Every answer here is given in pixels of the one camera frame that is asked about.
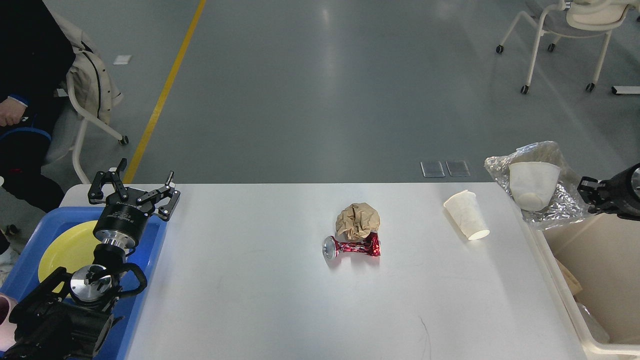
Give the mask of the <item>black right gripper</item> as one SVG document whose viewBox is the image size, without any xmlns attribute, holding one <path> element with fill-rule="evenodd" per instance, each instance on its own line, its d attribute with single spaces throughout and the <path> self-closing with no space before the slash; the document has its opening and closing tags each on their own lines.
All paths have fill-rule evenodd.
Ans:
<svg viewBox="0 0 640 360">
<path fill-rule="evenodd" d="M 608 182 L 582 177 L 577 190 L 592 215 L 615 214 L 621 219 L 640 220 L 640 164 L 618 173 Z"/>
</svg>

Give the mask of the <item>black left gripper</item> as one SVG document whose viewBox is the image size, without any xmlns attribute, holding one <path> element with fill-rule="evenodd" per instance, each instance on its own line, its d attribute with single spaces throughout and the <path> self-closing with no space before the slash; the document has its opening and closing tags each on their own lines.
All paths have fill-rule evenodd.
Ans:
<svg viewBox="0 0 640 360">
<path fill-rule="evenodd" d="M 93 229 L 102 243 L 120 248 L 136 248 L 151 215 L 168 222 L 178 205 L 181 192 L 175 188 L 174 172 L 169 171 L 165 183 L 152 191 L 128 189 L 121 175 L 128 160 L 122 158 L 114 170 L 98 171 L 90 184 L 87 200 L 91 205 L 106 204 Z M 115 193 L 105 200 L 103 187 L 112 185 Z"/>
</svg>

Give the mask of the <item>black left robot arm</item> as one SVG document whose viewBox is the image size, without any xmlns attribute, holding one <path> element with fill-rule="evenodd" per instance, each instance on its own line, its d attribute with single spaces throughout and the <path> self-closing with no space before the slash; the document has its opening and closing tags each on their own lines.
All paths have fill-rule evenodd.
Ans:
<svg viewBox="0 0 640 360">
<path fill-rule="evenodd" d="M 153 216 L 169 221 L 181 193 L 173 171 L 152 191 L 125 186 L 126 166 L 123 158 L 116 168 L 99 171 L 87 192 L 90 204 L 104 204 L 93 229 L 98 243 L 92 262 L 74 272 L 57 267 L 7 313 L 17 328 L 3 359 L 91 360 L 121 320 L 114 315 L 118 301 L 146 289 L 146 272 L 129 257 Z"/>
</svg>

